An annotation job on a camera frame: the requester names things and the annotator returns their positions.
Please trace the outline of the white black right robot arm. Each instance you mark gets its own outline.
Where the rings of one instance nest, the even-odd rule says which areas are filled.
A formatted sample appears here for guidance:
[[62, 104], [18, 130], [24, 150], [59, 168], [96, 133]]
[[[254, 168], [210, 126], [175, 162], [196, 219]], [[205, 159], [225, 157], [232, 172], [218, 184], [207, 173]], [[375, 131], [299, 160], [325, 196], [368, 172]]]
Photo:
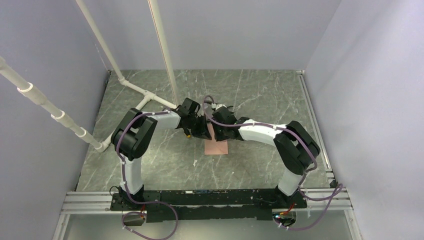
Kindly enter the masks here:
[[292, 120], [288, 124], [270, 124], [248, 117], [237, 119], [222, 106], [212, 113], [211, 122], [215, 131], [227, 139], [254, 141], [276, 148], [285, 170], [275, 194], [276, 203], [287, 208], [295, 201], [295, 193], [301, 185], [310, 165], [316, 167], [316, 158], [321, 149], [306, 129]]

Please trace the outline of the white pvc pipe frame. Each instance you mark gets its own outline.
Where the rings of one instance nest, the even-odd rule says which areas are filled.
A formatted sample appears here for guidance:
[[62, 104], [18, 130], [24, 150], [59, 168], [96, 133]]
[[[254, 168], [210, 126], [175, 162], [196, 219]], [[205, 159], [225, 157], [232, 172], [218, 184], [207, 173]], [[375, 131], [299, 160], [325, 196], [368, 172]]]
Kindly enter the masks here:
[[[107, 70], [73, 0], [3, 0], [0, 55], [82, 127], [91, 128]], [[85, 144], [41, 106], [0, 79], [0, 156], [79, 154]]]

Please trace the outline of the aluminium extrusion frame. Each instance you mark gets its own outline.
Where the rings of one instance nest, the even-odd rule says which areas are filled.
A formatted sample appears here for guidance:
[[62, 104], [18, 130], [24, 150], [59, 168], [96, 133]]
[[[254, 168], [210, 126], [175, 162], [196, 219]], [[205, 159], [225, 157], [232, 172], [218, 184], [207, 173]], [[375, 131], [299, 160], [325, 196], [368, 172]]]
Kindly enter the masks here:
[[315, 223], [322, 202], [309, 202], [297, 210], [296, 227], [308, 230], [284, 230], [270, 220], [208, 219], [169, 220], [144, 223], [123, 229], [122, 212], [111, 211], [112, 197], [106, 191], [68, 192], [53, 235], [56, 240], [360, 240], [362, 234], [347, 192], [333, 200], [320, 222]]

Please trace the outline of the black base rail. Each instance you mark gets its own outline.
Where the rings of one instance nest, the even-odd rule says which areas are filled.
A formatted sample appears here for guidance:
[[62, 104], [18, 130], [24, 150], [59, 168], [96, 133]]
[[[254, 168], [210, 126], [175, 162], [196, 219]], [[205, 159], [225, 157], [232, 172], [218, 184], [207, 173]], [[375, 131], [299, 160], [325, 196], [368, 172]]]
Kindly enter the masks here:
[[113, 212], [138, 211], [146, 214], [147, 223], [178, 219], [256, 219], [266, 221], [272, 214], [288, 209], [304, 209], [306, 201], [299, 193], [283, 196], [275, 188], [144, 190], [129, 200], [123, 190], [112, 195]]

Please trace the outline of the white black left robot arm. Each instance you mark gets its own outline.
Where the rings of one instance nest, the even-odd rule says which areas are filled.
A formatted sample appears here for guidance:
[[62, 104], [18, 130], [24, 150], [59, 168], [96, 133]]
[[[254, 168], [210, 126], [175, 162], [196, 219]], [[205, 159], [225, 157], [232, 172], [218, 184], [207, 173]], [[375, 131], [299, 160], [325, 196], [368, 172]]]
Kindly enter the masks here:
[[185, 98], [176, 108], [159, 112], [131, 108], [120, 121], [110, 141], [121, 163], [122, 179], [118, 190], [129, 209], [137, 210], [144, 203], [142, 156], [156, 130], [182, 129], [188, 138], [211, 140], [207, 120], [198, 114], [200, 106], [198, 102]]

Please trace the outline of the black yellow screwdriver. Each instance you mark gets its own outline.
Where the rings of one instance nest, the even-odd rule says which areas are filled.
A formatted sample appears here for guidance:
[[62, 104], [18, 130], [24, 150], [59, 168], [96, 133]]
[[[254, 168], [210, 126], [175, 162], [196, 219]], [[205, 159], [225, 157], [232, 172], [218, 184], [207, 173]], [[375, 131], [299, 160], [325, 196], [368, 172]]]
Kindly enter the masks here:
[[191, 137], [191, 133], [188, 129], [184, 129], [183, 132], [184, 132], [184, 134], [186, 135], [187, 138]]

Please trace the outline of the pink paper envelope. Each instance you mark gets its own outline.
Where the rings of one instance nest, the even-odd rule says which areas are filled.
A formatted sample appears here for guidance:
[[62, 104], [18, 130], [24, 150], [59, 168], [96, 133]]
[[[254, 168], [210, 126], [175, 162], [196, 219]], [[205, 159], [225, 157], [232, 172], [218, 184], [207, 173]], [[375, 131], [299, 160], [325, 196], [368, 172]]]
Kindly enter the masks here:
[[211, 123], [207, 124], [207, 129], [211, 135], [211, 140], [204, 140], [204, 154], [205, 155], [227, 155], [229, 153], [228, 142], [216, 141], [214, 136], [215, 132]]

